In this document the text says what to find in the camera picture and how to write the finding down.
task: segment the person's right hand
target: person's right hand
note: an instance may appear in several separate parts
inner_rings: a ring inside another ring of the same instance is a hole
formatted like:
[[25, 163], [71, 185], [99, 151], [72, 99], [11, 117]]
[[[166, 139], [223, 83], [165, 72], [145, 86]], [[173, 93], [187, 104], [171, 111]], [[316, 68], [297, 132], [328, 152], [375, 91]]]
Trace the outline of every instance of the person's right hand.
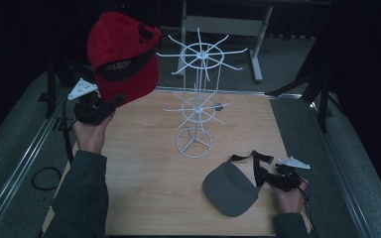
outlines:
[[[305, 190], [309, 183], [307, 180], [302, 181], [300, 185], [301, 190]], [[285, 192], [279, 188], [271, 186], [277, 196], [278, 208], [282, 213], [300, 213], [305, 204], [305, 197], [297, 188]]]
[[81, 151], [88, 151], [95, 154], [101, 154], [101, 149], [104, 146], [105, 133], [107, 125], [114, 117], [114, 112], [108, 116], [99, 125], [88, 125], [80, 121], [73, 124], [78, 148]]

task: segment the cap brim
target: cap brim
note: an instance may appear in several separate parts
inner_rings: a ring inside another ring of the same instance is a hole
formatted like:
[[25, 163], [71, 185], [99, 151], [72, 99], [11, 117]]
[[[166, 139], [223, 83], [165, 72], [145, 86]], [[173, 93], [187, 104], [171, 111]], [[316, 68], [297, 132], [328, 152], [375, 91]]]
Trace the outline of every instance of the cap brim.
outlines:
[[117, 97], [123, 100], [116, 103], [116, 107], [143, 97], [152, 92], [159, 82], [159, 65], [154, 55], [148, 63], [133, 76], [117, 82], [105, 80], [96, 74], [96, 83], [101, 99], [110, 103]]
[[202, 189], [220, 212], [236, 217], [258, 199], [260, 187], [254, 186], [243, 172], [227, 161], [205, 178]]

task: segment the white clip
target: white clip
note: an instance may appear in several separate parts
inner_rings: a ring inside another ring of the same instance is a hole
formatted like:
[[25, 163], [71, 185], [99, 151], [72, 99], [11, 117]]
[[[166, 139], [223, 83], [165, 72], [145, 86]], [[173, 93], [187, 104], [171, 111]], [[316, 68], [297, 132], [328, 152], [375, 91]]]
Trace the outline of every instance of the white clip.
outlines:
[[73, 88], [72, 92], [67, 96], [67, 99], [73, 100], [95, 90], [97, 90], [97, 85], [89, 83], [80, 78], [79, 82]]
[[296, 167], [296, 168], [307, 169], [307, 170], [311, 168], [310, 165], [306, 165], [294, 159], [293, 157], [289, 157], [287, 159], [278, 159], [278, 162], [281, 163], [282, 165], [289, 166], [289, 167]]

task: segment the red baseball cap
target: red baseball cap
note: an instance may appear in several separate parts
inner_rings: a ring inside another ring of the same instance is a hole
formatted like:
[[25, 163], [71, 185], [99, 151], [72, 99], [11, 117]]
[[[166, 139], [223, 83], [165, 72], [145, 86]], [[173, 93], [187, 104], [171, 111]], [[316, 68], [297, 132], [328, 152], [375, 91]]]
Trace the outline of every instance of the red baseball cap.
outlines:
[[118, 12], [105, 12], [92, 27], [87, 54], [101, 99], [116, 107], [152, 92], [159, 81], [160, 29]]

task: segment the wooden table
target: wooden table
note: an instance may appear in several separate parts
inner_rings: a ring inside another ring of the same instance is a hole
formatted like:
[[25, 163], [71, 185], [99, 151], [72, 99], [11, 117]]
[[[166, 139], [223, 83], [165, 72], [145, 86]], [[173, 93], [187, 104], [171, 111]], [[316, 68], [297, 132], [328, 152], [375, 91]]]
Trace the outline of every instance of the wooden table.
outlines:
[[[213, 144], [199, 159], [183, 156], [176, 147], [177, 135], [194, 123], [178, 129], [185, 121], [182, 112], [164, 110], [182, 107], [171, 91], [154, 91], [117, 109], [103, 149], [110, 197], [107, 235], [274, 235], [272, 218], [278, 210], [267, 184], [253, 206], [236, 218], [220, 213], [201, 189], [208, 173], [233, 154], [247, 156], [256, 150], [275, 161], [287, 158], [266, 96], [217, 95], [221, 104], [232, 102], [215, 112], [227, 125], [213, 119], [203, 124]], [[255, 183], [252, 159], [235, 165]], [[271, 166], [262, 166], [272, 171]], [[51, 219], [52, 211], [44, 230]]]

